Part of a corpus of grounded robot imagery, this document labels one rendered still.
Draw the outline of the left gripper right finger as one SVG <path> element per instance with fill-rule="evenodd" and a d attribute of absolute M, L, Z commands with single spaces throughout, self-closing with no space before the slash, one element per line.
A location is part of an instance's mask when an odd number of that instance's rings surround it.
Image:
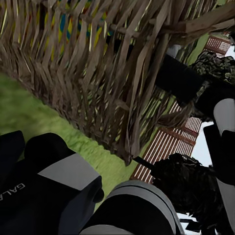
<path fill-rule="evenodd" d="M 219 147 L 235 169 L 235 132 L 223 130 Z"/>

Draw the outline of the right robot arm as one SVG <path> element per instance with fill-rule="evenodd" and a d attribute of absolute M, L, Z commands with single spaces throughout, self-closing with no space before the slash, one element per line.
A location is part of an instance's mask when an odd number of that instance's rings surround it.
<path fill-rule="evenodd" d="M 106 44 L 111 36 L 108 35 Z M 114 49 L 118 52 L 121 40 L 115 41 Z M 130 44 L 127 58 L 133 50 Z M 206 79 L 214 82 L 200 96 L 196 107 L 213 120 L 213 125 L 204 127 L 204 135 L 209 148 L 220 194 L 235 233 L 235 169 L 220 150 L 219 143 L 223 130 L 235 132 L 235 85 L 205 73 L 201 75 L 174 59 L 181 45 L 170 44 L 164 61 L 158 71 L 155 85 L 165 92 L 189 104 Z"/>

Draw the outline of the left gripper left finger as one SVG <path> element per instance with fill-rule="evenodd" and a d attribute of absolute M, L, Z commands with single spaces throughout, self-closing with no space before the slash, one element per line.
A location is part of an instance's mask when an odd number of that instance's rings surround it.
<path fill-rule="evenodd" d="M 0 136 L 0 187 L 2 187 L 25 150 L 21 130 Z"/>

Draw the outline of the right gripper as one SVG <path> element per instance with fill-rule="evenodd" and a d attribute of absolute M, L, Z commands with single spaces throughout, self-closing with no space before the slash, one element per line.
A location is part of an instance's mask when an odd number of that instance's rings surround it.
<path fill-rule="evenodd" d="M 111 39 L 111 36 L 108 35 L 106 44 L 109 43 L 110 39 Z M 115 44 L 114 49 L 116 50 L 116 52 L 118 52 L 120 43 L 121 43 L 121 40 L 117 38 L 114 43 Z M 134 45 L 132 44 L 129 45 L 127 58 L 126 58 L 127 61 L 133 50 L 133 47 Z M 155 80 L 155 85 L 159 86 L 159 88 L 161 88 L 162 90 L 170 94 L 175 84 L 177 83 L 177 81 L 179 80 L 179 78 L 185 72 L 187 68 L 188 66 L 186 66 L 183 63 L 180 63 L 180 61 L 174 59 L 174 57 L 166 54 L 164 57 L 162 66 L 160 67 L 160 70 L 158 71 L 158 74 Z"/>

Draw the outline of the wicker basket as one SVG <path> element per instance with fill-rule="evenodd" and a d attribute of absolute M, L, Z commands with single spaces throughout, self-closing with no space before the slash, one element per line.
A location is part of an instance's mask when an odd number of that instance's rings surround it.
<path fill-rule="evenodd" d="M 125 166 L 140 156 L 156 127 L 174 131 L 187 126 L 195 110 L 193 97 L 189 104 L 182 101 L 183 110 L 163 115 L 173 95 L 156 86 L 155 80 L 168 46 L 181 45 L 174 59 L 187 66 L 200 37 L 235 31 L 235 0 L 214 10 L 218 0 L 92 0 L 86 13 L 88 0 L 71 0 L 69 7 L 68 0 L 0 1 L 0 72 Z M 108 31 L 113 33 L 107 45 Z M 134 47 L 127 61 L 130 44 Z"/>

